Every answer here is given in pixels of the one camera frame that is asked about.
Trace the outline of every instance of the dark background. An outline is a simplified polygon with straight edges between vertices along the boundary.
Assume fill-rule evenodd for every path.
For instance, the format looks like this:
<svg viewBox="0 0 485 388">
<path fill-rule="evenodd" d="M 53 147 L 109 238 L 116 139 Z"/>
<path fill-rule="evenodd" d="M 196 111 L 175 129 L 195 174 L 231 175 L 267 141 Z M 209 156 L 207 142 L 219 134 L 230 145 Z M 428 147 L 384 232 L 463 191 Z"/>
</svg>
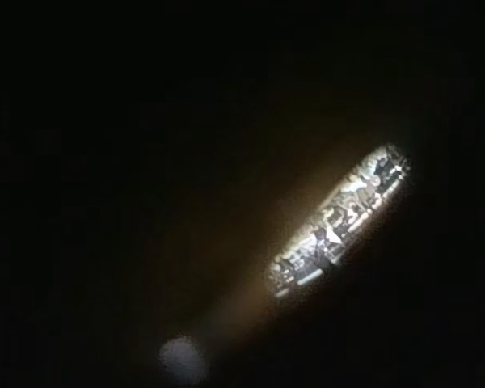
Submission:
<svg viewBox="0 0 485 388">
<path fill-rule="evenodd" d="M 384 141 L 395 211 L 207 385 L 485 386 L 485 9 L 305 8 L 0 23 L 0 386 L 165 386 L 158 344 Z"/>
</svg>

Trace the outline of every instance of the bright oval light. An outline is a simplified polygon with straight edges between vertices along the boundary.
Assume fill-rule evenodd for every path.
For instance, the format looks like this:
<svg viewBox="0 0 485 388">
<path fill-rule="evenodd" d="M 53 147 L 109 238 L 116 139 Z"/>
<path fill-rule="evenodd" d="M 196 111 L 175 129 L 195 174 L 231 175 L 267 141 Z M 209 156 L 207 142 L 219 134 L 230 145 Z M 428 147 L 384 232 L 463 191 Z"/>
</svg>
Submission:
<svg viewBox="0 0 485 388">
<path fill-rule="evenodd" d="M 276 297 L 308 285 L 341 264 L 364 224 L 383 207 L 409 166 L 391 144 L 378 147 L 355 166 L 291 238 L 268 269 Z"/>
</svg>

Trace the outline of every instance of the black background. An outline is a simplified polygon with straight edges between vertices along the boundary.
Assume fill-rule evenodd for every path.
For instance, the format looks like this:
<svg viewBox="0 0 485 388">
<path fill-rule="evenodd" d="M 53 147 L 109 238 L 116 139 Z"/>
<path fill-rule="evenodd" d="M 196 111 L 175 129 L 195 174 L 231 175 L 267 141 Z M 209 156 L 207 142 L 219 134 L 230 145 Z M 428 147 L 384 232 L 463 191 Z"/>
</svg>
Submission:
<svg viewBox="0 0 485 388">
<path fill-rule="evenodd" d="M 206 384 L 485 386 L 485 9 L 306 8 L 0 23 L 0 386 L 165 386 L 151 349 L 276 204 L 383 141 L 414 167 L 387 222 Z"/>
</svg>

